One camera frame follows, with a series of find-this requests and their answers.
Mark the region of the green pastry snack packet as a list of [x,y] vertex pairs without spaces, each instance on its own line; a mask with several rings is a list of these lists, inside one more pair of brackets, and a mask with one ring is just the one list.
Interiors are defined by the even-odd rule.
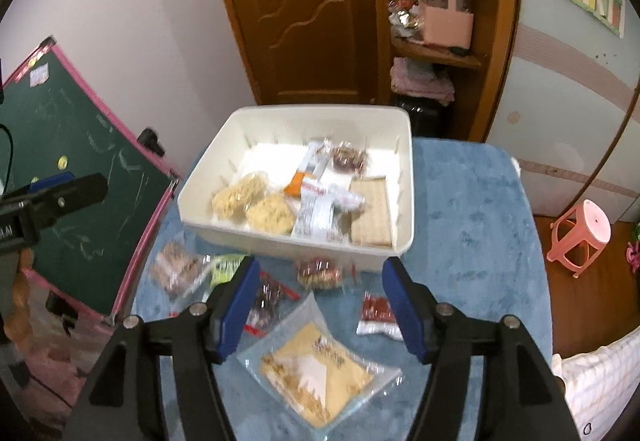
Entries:
[[244,258],[242,253],[226,253],[213,257],[208,265],[209,287],[215,288],[220,284],[230,282]]

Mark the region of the clear bag yellow bread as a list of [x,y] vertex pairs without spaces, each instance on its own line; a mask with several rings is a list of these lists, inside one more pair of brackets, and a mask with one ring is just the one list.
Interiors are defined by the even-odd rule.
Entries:
[[318,440],[402,380],[398,367],[366,360],[337,341],[314,294],[238,359]]

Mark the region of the beige kraft cracker packet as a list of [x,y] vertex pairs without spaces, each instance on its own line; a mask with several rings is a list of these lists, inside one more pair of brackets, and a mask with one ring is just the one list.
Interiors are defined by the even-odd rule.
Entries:
[[364,198],[363,206],[352,215],[350,240],[357,246],[393,247],[385,178],[356,179],[350,190]]

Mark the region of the silver white snack packet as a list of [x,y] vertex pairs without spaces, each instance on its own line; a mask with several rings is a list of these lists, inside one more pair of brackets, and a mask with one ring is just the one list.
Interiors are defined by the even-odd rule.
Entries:
[[300,192],[300,206],[292,235],[322,243],[344,243],[341,201],[333,194]]

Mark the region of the white quilted bedding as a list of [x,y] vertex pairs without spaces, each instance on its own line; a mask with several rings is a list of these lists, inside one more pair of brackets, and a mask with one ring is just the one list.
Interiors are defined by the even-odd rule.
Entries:
[[580,439],[602,440],[623,414],[638,388],[639,355],[639,328],[591,352],[552,355]]

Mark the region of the clear bag brown biscuits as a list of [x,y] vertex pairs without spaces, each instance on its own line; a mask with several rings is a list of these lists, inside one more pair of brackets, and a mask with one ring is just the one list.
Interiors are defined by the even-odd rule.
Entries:
[[155,256],[150,276],[171,298],[186,293],[205,268],[202,255],[190,253],[178,242],[165,244]]

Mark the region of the blue plush table cover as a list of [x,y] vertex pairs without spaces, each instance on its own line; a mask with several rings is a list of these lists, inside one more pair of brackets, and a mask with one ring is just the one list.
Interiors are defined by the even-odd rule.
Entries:
[[[413,171],[414,241],[402,256],[412,279],[468,317],[497,322],[503,315],[516,315],[549,362],[552,320],[544,255],[511,156],[491,145],[415,138]],[[209,255],[231,251],[183,230],[174,201],[132,304],[131,312],[147,322],[180,310],[150,276],[153,257],[167,242],[184,239],[186,248]],[[384,294],[378,274],[359,274],[357,286],[318,291],[315,298],[334,338],[360,357],[400,367],[402,380],[342,421],[326,439],[405,440],[430,368],[399,341],[356,335],[365,291]],[[214,369],[236,439],[318,440],[260,387],[235,354]],[[483,359],[474,357],[458,440],[474,440],[482,380]]]

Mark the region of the red white small packet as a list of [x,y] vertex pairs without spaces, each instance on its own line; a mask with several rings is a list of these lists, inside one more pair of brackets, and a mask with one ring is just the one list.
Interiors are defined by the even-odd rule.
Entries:
[[365,293],[362,297],[360,319],[357,324],[358,336],[384,335],[402,341],[400,327],[385,297]]

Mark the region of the pink plastic stool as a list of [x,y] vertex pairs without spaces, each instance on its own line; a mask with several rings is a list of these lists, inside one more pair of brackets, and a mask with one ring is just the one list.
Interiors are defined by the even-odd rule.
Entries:
[[[606,213],[592,200],[584,199],[550,225],[551,246],[546,254],[549,262],[559,262],[574,279],[578,279],[597,260],[612,236],[612,225]],[[567,255],[582,250],[582,264]]]

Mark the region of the dark nut bar red-edged bag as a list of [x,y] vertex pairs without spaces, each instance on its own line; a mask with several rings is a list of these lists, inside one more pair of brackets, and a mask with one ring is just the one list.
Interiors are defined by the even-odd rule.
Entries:
[[282,303],[297,302],[299,299],[299,293],[261,271],[260,284],[248,312],[244,331],[255,337],[264,337],[278,323]]

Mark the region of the pale noodle cake left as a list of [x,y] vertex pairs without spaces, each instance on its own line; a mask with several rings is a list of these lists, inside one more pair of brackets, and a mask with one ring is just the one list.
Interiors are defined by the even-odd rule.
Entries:
[[262,200],[267,193],[267,180],[261,173],[243,176],[217,192],[210,202],[215,218],[222,221],[241,222],[250,207]]

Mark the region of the pale noodle cake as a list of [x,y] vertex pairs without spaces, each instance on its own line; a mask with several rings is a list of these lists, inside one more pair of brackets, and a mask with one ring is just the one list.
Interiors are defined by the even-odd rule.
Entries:
[[269,194],[251,205],[245,216],[253,231],[273,235],[290,234],[296,221],[295,213],[279,193]]
[[210,202],[215,218],[222,221],[241,222],[250,207],[262,200],[267,193],[267,180],[261,173],[243,176],[217,192]]

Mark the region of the pale noodle cake right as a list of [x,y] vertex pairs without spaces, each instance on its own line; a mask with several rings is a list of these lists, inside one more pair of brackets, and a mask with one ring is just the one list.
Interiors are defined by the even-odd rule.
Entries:
[[245,216],[253,231],[273,235],[290,234],[296,221],[295,213],[279,193],[269,194],[251,205]]

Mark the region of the clear bag nut cluster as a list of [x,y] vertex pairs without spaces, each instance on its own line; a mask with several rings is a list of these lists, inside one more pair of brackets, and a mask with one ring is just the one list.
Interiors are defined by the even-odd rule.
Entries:
[[359,283],[355,265],[325,257],[298,261],[295,275],[306,291],[342,291]]

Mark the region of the orange snack packet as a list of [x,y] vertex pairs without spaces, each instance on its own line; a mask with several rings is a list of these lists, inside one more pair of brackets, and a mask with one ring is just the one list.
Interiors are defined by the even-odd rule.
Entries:
[[303,181],[305,179],[315,180],[317,177],[311,173],[297,170],[293,175],[291,182],[283,189],[283,194],[293,199],[299,199],[300,191],[302,190]]

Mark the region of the white red sachet in bin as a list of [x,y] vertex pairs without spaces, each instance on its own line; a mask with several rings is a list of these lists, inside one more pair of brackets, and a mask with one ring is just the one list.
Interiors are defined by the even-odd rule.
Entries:
[[360,211],[366,205],[366,198],[346,188],[326,184],[318,179],[305,179],[300,191],[300,200],[308,202],[318,198],[324,198],[332,202],[338,210],[346,212]]

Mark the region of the white plastic storage bin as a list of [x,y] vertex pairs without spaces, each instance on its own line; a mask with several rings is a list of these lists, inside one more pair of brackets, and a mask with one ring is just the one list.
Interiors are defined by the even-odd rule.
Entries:
[[412,158],[399,108],[241,108],[180,190],[180,220],[215,245],[377,272],[414,241]]

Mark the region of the dark nut cluster in bin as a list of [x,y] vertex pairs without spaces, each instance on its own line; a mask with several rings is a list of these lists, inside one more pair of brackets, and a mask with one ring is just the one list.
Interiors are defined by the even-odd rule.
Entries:
[[368,154],[365,149],[344,142],[331,149],[331,164],[336,172],[361,176],[366,170]]

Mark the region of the brown wooden door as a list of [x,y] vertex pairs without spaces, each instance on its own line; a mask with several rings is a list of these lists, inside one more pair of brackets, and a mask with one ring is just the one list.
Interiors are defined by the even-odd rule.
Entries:
[[254,99],[385,105],[385,0],[224,0]]

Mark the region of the folded pink cloth stack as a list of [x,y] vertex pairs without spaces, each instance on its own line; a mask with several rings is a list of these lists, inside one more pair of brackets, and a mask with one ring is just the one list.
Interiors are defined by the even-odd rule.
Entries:
[[390,89],[395,94],[428,98],[442,105],[454,101],[454,84],[446,71],[407,57],[395,57],[390,68]]

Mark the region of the pink basket with jar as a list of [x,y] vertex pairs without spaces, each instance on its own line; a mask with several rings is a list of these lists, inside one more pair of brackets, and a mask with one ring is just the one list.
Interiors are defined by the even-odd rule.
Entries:
[[472,0],[419,0],[422,39],[427,45],[469,51]]

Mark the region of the wooden corner shelf unit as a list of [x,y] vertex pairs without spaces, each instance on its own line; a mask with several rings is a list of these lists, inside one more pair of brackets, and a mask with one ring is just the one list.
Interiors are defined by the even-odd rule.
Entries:
[[390,101],[416,135],[486,140],[520,0],[385,0]]

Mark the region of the shiny wrappers on shelf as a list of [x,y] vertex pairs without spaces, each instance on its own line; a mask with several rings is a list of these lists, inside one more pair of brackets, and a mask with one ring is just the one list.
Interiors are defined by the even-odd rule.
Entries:
[[390,33],[395,38],[422,39],[419,3],[417,0],[391,0],[388,4]]

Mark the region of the green chalkboard pink frame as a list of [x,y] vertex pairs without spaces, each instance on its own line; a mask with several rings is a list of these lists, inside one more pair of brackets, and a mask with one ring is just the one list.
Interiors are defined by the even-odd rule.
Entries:
[[125,312],[178,174],[93,92],[55,38],[1,87],[1,186],[37,231],[30,278],[97,321]]

